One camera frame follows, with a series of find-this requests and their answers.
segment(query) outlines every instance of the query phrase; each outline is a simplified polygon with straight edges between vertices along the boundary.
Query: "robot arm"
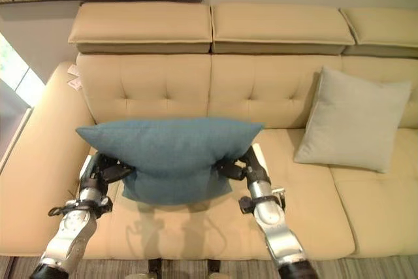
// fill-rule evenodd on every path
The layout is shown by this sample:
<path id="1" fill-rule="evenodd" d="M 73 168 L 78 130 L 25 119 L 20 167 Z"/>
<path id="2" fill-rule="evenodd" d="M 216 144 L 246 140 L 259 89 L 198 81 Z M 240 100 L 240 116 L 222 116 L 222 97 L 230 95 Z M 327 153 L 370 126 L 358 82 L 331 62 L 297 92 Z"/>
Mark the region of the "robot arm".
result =
<path id="1" fill-rule="evenodd" d="M 96 219 L 112 211 L 112 201 L 106 196 L 108 185 L 130 175 L 133 169 L 99 153 L 92 157 L 80 180 L 79 198 L 48 213 L 49 216 L 64 214 L 64 217 L 31 275 L 32 279 L 69 277 L 96 231 Z"/>
<path id="2" fill-rule="evenodd" d="M 284 189 L 271 190 L 267 166 L 258 144 L 251 146 L 239 160 L 246 164 L 241 168 L 235 161 L 221 161 L 220 174 L 235 180 L 247 178 L 251 197 L 243 197 L 239 205 L 243 214 L 253 214 L 265 234 L 268 251 L 283 279 L 317 278 L 296 235 L 285 222 Z"/>
<path id="3" fill-rule="evenodd" d="M 234 180 L 247 178 L 251 197 L 239 201 L 244 214 L 252 213 L 280 276 L 283 279 L 317 278 L 295 234 L 285 223 L 284 189 L 271 190 L 267 167 L 258 144 L 254 144 L 239 159 L 217 163 L 220 174 Z M 55 207 L 50 216 L 63 214 L 59 230 L 48 244 L 32 279 L 67 279 L 84 255 L 87 243 L 96 230 L 96 219 L 112 211 L 112 201 L 106 196 L 108 185 L 134 171 L 117 159 L 95 154 L 80 181 L 79 198 L 68 201 L 64 207 Z"/>

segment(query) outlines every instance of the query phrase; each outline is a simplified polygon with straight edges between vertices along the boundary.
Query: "floor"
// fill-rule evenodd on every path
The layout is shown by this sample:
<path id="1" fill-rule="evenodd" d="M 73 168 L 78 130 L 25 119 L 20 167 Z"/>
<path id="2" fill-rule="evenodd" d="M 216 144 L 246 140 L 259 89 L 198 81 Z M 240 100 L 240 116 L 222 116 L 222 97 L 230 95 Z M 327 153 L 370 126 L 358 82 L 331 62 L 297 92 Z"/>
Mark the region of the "floor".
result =
<path id="1" fill-rule="evenodd" d="M 9 257 L 0 257 L 0 278 L 28 278 L 38 260 L 36 257 L 18 257 L 9 276 L 5 276 Z M 322 279 L 418 278 L 418 255 L 312 263 Z M 91 260 L 82 261 L 70 278 L 125 279 L 130 274 L 147 270 L 147 261 Z M 205 261 L 163 261 L 164 279 L 204 279 L 207 271 Z M 278 278 L 269 261 L 222 261 L 220 272 L 228 274 L 232 279 Z"/>

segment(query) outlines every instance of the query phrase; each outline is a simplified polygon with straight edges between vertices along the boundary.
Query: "blue pillow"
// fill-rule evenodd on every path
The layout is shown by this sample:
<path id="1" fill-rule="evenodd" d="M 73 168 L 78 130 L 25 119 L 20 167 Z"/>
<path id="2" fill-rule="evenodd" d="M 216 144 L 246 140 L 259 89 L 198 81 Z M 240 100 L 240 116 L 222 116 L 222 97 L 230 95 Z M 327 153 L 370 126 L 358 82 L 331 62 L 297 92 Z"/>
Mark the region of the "blue pillow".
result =
<path id="1" fill-rule="evenodd" d="M 243 155 L 263 125 L 219 118 L 122 120 L 77 133 L 100 153 L 136 167 L 123 196 L 155 205 L 195 203 L 231 191 L 213 165 Z"/>

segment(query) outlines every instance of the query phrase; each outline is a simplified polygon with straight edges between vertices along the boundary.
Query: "window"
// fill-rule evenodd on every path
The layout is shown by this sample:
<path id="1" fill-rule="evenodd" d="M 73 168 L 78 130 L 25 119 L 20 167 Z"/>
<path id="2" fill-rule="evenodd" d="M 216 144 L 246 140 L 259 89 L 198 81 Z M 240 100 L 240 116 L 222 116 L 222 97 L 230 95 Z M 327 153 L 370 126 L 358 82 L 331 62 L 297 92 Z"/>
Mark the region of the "window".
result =
<path id="1" fill-rule="evenodd" d="M 29 106 L 40 99 L 45 84 L 0 34 L 0 79 Z"/>

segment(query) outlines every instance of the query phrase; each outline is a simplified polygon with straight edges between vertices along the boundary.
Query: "light gray cushion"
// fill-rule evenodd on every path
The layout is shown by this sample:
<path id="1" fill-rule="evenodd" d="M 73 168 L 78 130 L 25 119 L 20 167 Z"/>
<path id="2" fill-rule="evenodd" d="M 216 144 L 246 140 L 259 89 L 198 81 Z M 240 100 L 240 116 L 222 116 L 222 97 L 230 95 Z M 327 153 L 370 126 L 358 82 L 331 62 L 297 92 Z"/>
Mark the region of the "light gray cushion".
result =
<path id="1" fill-rule="evenodd" d="M 410 82 L 371 82 L 324 67 L 295 162 L 387 172 L 410 93 Z"/>

